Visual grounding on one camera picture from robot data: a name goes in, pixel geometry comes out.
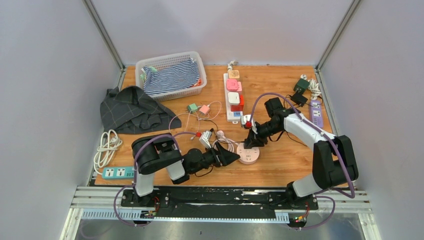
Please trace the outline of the round pink socket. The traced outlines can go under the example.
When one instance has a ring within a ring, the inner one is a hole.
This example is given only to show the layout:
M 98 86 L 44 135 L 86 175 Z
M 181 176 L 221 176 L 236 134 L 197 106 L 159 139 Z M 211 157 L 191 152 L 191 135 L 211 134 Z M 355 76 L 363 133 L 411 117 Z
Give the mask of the round pink socket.
M 239 145 L 236 153 L 240 156 L 239 161 L 242 164 L 251 165 L 258 160 L 260 156 L 260 149 L 258 147 L 245 149 L 242 145 Z

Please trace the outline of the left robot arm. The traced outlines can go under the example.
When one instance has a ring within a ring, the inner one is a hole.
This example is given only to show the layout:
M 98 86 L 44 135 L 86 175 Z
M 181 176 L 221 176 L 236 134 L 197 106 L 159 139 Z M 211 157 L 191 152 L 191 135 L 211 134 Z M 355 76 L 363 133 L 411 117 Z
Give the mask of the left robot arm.
M 219 143 L 205 152 L 192 148 L 183 155 L 175 137 L 169 133 L 138 138 L 131 144 L 131 149 L 134 159 L 133 198 L 142 207 L 153 201 L 154 178 L 159 170 L 166 169 L 172 183 L 178 185 L 201 170 L 226 167 L 241 158 Z

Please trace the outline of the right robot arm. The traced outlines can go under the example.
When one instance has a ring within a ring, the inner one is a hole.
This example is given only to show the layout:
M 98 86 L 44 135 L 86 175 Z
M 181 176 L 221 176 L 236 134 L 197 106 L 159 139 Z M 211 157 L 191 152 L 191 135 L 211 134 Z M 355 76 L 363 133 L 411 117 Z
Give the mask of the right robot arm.
M 334 190 L 348 198 L 355 198 L 353 182 L 359 171 L 352 141 L 346 135 L 334 135 L 308 120 L 296 107 L 285 108 L 284 97 L 273 93 L 265 102 L 269 121 L 254 120 L 255 108 L 240 117 L 241 126 L 248 129 L 243 141 L 245 149 L 264 147 L 271 136 L 291 133 L 312 150 L 312 172 L 286 186 L 285 201 L 292 209 L 298 209 L 306 197 Z

